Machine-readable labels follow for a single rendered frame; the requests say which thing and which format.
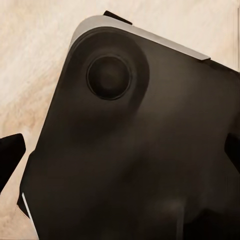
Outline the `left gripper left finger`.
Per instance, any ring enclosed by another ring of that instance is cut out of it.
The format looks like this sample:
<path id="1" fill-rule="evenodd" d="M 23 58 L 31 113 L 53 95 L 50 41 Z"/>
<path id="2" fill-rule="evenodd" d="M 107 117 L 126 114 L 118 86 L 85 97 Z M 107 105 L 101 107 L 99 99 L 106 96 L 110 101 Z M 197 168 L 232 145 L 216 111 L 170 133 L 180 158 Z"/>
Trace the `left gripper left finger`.
<path id="1" fill-rule="evenodd" d="M 0 138 L 0 193 L 26 152 L 21 133 Z"/>

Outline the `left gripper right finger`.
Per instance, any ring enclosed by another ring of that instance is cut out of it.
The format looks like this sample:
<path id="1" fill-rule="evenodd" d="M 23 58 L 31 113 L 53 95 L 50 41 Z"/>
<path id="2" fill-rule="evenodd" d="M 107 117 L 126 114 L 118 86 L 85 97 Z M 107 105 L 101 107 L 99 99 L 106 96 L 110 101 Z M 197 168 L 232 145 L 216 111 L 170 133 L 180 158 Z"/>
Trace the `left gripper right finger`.
<path id="1" fill-rule="evenodd" d="M 229 133 L 227 135 L 224 151 L 235 165 L 240 173 L 240 135 L 235 133 Z"/>

